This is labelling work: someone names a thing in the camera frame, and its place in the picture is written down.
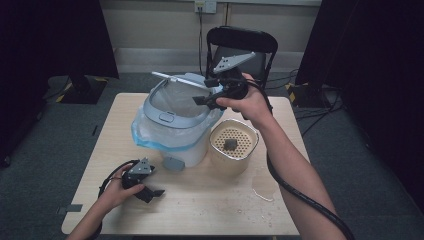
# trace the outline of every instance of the person's right hand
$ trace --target person's right hand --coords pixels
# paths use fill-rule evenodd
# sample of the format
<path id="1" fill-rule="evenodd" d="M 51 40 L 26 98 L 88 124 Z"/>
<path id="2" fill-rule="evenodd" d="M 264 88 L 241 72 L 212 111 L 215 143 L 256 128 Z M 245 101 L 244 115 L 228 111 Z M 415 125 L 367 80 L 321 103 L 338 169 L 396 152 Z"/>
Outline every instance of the person's right hand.
<path id="1" fill-rule="evenodd" d="M 243 77 L 248 81 L 253 78 L 250 74 L 243 73 Z M 243 116 L 249 119 L 255 128 L 265 122 L 269 116 L 272 116 L 265 102 L 264 96 L 255 87 L 249 86 L 249 92 L 242 100 L 230 98 L 218 98 L 216 103 L 223 107 L 237 109 Z"/>

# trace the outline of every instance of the person's left hand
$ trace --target person's left hand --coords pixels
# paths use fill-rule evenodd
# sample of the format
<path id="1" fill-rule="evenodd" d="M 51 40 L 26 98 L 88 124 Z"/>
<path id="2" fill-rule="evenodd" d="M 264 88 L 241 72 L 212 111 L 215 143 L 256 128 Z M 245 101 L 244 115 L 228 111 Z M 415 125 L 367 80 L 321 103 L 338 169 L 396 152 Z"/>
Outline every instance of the person's left hand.
<path id="1" fill-rule="evenodd" d="M 144 188 L 143 184 L 138 184 L 128 189 L 124 189 L 122 187 L 122 174 L 125 170 L 130 169 L 131 166 L 131 164 L 128 164 L 120 168 L 113 175 L 106 190 L 98 199 L 98 202 L 104 205 L 103 207 L 105 207 L 109 211 L 119 206 L 125 201 L 125 199 L 127 199 L 131 195 L 140 192 Z"/>

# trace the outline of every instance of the handheld controller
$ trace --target handheld controller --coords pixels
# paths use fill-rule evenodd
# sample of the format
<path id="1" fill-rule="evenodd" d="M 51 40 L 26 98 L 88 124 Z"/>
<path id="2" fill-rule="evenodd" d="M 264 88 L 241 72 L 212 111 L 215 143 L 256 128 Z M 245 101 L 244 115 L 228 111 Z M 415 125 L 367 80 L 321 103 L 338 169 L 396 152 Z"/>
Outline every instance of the handheld controller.
<path id="1" fill-rule="evenodd" d="M 122 186 L 125 189 L 128 189 L 142 183 L 143 179 L 150 176 L 154 169 L 155 167 L 149 164 L 147 158 L 139 160 L 138 163 L 135 163 L 122 175 Z M 152 191 L 147 186 L 144 186 L 144 189 L 134 194 L 134 196 L 146 203 L 149 203 L 154 197 L 160 197 L 164 192 L 165 190 Z"/>
<path id="2" fill-rule="evenodd" d="M 216 78 L 206 79 L 204 81 L 206 87 L 222 86 L 222 91 L 210 96 L 193 97 L 197 105 L 207 105 L 209 109 L 219 108 L 226 109 L 216 103 L 216 99 L 220 97 L 243 99 L 248 92 L 247 80 L 243 77 L 238 65 L 250 60 L 255 56 L 255 53 L 223 57 L 218 65 L 213 69 L 217 75 Z"/>

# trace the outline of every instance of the gray object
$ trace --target gray object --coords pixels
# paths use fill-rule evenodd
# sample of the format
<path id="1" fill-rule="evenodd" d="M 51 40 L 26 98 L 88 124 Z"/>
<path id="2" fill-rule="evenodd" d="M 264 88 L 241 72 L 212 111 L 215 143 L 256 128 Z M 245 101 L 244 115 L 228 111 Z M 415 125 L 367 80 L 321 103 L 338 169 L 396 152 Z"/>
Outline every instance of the gray object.
<path id="1" fill-rule="evenodd" d="M 176 158 L 165 157 L 163 159 L 163 166 L 168 170 L 179 172 L 185 168 L 185 163 Z"/>
<path id="2" fill-rule="evenodd" d="M 234 151 L 236 150 L 237 146 L 237 139 L 225 139 L 224 150 Z"/>
<path id="3" fill-rule="evenodd" d="M 205 120 L 210 109 L 198 106 L 193 96 L 209 96 L 213 89 L 208 89 L 203 76 L 186 73 L 185 75 L 168 76 L 153 88 L 143 105 L 146 116 L 161 125 L 171 128 L 191 128 Z"/>
<path id="4" fill-rule="evenodd" d="M 251 52 L 248 54 L 243 55 L 236 55 L 232 57 L 223 57 L 221 61 L 219 61 L 218 65 L 213 69 L 213 73 L 220 73 L 229 69 L 232 69 L 233 67 L 237 67 L 238 65 L 246 62 L 249 59 L 252 59 L 255 57 L 255 53 Z"/>
<path id="5" fill-rule="evenodd" d="M 68 212 L 81 212 L 82 204 L 70 204 L 66 207 L 59 207 L 56 214 L 66 215 Z"/>
<path id="6" fill-rule="evenodd" d="M 132 174 L 146 174 L 149 175 L 152 173 L 152 168 L 150 166 L 149 160 L 147 158 L 143 158 L 138 162 L 131 170 L 128 171 L 130 175 Z"/>

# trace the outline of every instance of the wooden table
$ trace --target wooden table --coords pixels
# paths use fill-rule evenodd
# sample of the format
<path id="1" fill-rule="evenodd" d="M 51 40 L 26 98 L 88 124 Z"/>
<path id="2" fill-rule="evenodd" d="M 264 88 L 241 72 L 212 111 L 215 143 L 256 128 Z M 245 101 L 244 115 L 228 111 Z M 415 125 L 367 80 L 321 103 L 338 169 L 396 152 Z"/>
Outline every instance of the wooden table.
<path id="1" fill-rule="evenodd" d="M 277 183 L 266 165 L 262 138 L 245 172 L 224 177 L 216 172 L 209 152 L 192 168 L 172 172 L 162 165 L 157 150 L 138 147 L 131 137 L 131 123 L 147 94 L 121 93 L 115 98 L 72 204 L 81 212 L 68 212 L 62 231 L 69 234 L 96 201 L 99 186 L 120 164 L 147 157 L 155 173 L 144 180 L 152 190 L 164 189 L 149 204 L 130 197 L 103 220 L 102 234 L 122 235 L 298 235 L 282 200 Z M 290 102 L 270 97 L 274 116 L 300 152 L 308 159 Z M 221 120 L 241 114 L 226 110 Z"/>

